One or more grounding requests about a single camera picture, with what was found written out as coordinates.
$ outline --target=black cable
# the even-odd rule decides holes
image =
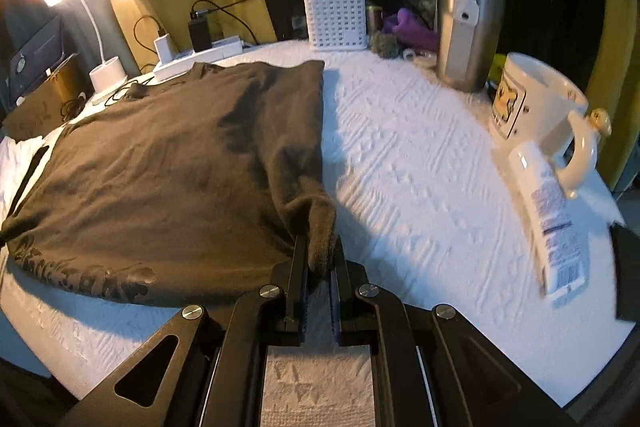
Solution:
[[[125,95],[125,93],[129,90],[129,87],[133,86],[133,84],[140,84],[141,86],[146,86],[146,84],[151,82],[152,79],[153,79],[153,76],[150,76],[149,78],[146,78],[145,80],[142,80],[142,81],[135,80],[135,79],[128,80],[127,82],[122,84],[118,89],[116,89],[109,98],[107,98],[107,100],[104,102],[104,107],[109,107],[110,105],[113,105],[114,103],[116,103],[119,99],[121,99]]]
[[[166,31],[164,31],[164,28],[162,27],[160,21],[158,19],[156,19],[153,15],[143,15],[142,17],[140,17],[140,19],[138,19],[134,25],[133,25],[133,38],[136,39],[136,42],[138,44],[140,44],[140,46],[142,46],[144,49],[149,50],[150,52],[152,52],[153,54],[158,54],[158,52],[156,52],[156,50],[152,50],[149,46],[145,46],[142,42],[140,42],[140,40],[138,39],[138,36],[136,35],[136,28],[138,27],[138,24],[140,24],[141,21],[143,21],[144,19],[153,19],[154,22],[158,25],[158,37],[162,37],[163,35],[166,35]]]
[[[80,93],[80,96],[77,98],[73,98],[71,100],[67,100],[60,107],[60,117],[64,123],[73,120],[76,116],[78,116],[84,106],[86,105],[86,95],[84,92]]]
[[[237,2],[235,2],[235,3],[231,3],[231,4],[227,5],[226,7],[233,6],[233,5],[235,5],[235,4],[239,4],[239,3],[241,3],[241,2],[245,2],[245,1],[247,1],[247,0],[237,1]],[[209,14],[209,13],[215,13],[215,12],[217,12],[217,11],[221,11],[221,12],[223,12],[223,13],[226,13],[226,14],[227,14],[227,15],[229,15],[230,17],[233,17],[235,20],[237,20],[239,23],[241,23],[241,25],[242,25],[242,26],[244,26],[245,28],[247,28],[247,30],[249,31],[249,33],[251,33],[251,36],[252,36],[252,38],[254,39],[254,42],[255,42],[256,44],[259,44],[258,39],[255,37],[254,32],[252,31],[252,29],[251,29],[251,28],[249,28],[249,26],[248,26],[248,24],[247,24],[246,22],[244,22],[240,17],[236,17],[236,16],[235,16],[235,15],[233,15],[231,12],[226,11],[226,10],[225,10],[225,7],[220,6],[219,4],[214,3],[212,0],[197,0],[195,3],[193,3],[193,5],[192,5],[192,7],[191,7],[191,12],[193,12],[193,8],[194,8],[194,7],[196,6],[196,4],[197,4],[197,3],[199,3],[199,2],[208,2],[208,3],[210,3],[212,6],[215,6],[215,7],[216,7],[216,9],[215,9],[215,10],[208,10],[208,11],[207,11],[207,14]]]
[[[242,4],[243,2],[247,2],[247,1],[251,1],[251,0],[239,0],[239,1],[235,1],[231,4],[225,4],[222,8],[231,8],[232,6],[235,6],[236,4]],[[210,0],[197,0],[195,3],[193,3],[191,5],[191,11],[195,10],[196,4],[199,2],[210,2],[212,3]]]

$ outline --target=white lamp base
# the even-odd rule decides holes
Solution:
[[[127,81],[127,74],[118,57],[110,58],[100,64],[90,71],[89,76],[95,89],[95,94],[91,98],[93,105],[102,103]]]

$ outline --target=white mug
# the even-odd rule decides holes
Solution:
[[[565,194],[572,198],[596,165],[600,135],[611,133],[609,115],[594,110],[584,118],[589,102],[564,74],[527,55],[510,53],[492,107],[489,130],[494,141],[510,152],[533,142],[554,166],[575,136],[569,164],[556,169]]]
[[[573,138],[569,111],[584,115],[589,102],[564,74],[527,55],[510,53],[495,95],[490,132],[508,150],[538,144],[549,157],[562,156]]]

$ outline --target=white plastic basket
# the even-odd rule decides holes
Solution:
[[[364,0],[305,0],[309,43],[315,50],[367,47]]]

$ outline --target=desk lamp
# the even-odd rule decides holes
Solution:
[[[44,0],[47,6],[50,7],[55,6],[60,1],[62,0]],[[97,105],[98,103],[105,100],[112,92],[118,89],[118,87],[120,87],[127,80],[127,75],[125,74],[118,57],[113,57],[109,60],[105,60],[104,49],[102,47],[102,38],[100,37],[100,32],[98,31],[98,26],[95,23],[94,16],[91,14],[91,11],[89,10],[86,2],[84,0],[80,0],[80,2],[86,10],[89,19],[91,20],[91,24],[94,26],[95,36],[98,39],[98,47],[100,48],[100,60],[102,61],[102,63],[91,70],[89,73],[91,82],[92,84],[94,84],[95,89],[92,103],[94,105]]]

